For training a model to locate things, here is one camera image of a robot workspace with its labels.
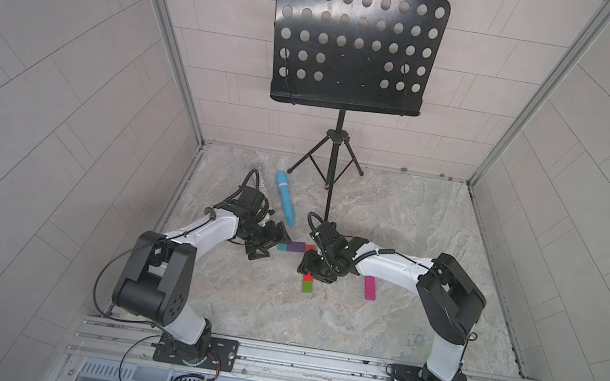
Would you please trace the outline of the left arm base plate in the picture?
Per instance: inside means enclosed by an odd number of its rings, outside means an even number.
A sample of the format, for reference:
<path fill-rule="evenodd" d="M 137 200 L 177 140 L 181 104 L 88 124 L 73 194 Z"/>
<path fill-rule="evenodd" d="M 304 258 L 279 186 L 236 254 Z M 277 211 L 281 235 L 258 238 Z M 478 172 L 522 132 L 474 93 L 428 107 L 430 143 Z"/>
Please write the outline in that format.
<path fill-rule="evenodd" d="M 153 360 L 193 368 L 231 372 L 239 347 L 238 341 L 213 337 L 208 344 L 199 340 L 196 344 L 187 345 L 175 340 L 168 333 L 164 333 L 156 344 Z"/>

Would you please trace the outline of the dark purple block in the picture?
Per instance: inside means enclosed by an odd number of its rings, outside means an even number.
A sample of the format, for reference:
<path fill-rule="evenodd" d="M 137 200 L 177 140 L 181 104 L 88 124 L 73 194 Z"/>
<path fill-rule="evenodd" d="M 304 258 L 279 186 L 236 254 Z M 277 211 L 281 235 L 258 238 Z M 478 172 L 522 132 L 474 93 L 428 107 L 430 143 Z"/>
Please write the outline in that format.
<path fill-rule="evenodd" d="M 304 242 L 292 242 L 292 243 L 288 243 L 288 245 L 286 246 L 286 249 L 288 252 L 293 252 L 293 253 L 304 253 L 307 251 L 306 249 L 306 244 Z"/>

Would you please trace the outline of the magenta rectangular block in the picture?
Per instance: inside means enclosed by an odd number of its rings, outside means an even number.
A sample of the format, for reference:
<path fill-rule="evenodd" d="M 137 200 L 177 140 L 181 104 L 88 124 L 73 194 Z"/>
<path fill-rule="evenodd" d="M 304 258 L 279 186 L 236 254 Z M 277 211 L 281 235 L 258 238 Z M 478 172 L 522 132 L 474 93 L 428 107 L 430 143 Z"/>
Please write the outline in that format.
<path fill-rule="evenodd" d="M 376 297 L 377 285 L 376 285 L 375 277 L 372 277 L 372 276 L 365 277 L 364 287 L 365 287 L 364 298 L 369 301 L 375 301 L 377 299 L 377 297 Z"/>

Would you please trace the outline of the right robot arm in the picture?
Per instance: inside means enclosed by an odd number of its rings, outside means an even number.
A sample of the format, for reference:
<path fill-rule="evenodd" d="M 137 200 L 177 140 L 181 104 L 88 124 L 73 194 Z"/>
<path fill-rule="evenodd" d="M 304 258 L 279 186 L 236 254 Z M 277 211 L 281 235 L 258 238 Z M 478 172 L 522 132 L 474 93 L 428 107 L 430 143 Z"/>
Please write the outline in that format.
<path fill-rule="evenodd" d="M 298 272 L 332 284 L 347 275 L 375 277 L 417 295 L 435 332 L 420 381 L 454 381 L 462 368 L 472 329 L 487 301 L 456 258 L 406 256 L 362 237 L 343 236 L 334 222 L 309 213 L 315 248 L 307 251 Z"/>

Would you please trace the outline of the green block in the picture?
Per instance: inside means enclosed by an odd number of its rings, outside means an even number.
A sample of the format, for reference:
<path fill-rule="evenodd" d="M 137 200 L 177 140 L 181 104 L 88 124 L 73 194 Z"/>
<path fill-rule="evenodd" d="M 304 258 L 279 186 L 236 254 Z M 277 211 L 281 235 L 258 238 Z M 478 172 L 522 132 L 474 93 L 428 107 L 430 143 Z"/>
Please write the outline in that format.
<path fill-rule="evenodd" d="M 302 282 L 301 291 L 305 294 L 313 292 L 313 283 L 311 281 Z"/>

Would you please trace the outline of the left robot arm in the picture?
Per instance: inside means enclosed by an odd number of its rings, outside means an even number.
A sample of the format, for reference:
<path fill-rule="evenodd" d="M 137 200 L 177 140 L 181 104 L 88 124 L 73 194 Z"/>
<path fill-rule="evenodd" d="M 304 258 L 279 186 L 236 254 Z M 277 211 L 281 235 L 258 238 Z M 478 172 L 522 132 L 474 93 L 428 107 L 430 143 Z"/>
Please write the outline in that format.
<path fill-rule="evenodd" d="M 168 234 L 147 231 L 126 254 L 125 268 L 112 302 L 141 316 L 164 333 L 163 340 L 183 362 L 197 365 L 208 358 L 212 326 L 188 305 L 195 264 L 221 243 L 238 241 L 250 261 L 270 256 L 270 249 L 289 244 L 282 222 L 272 221 L 260 173 L 252 168 L 239 188 L 203 218 Z"/>

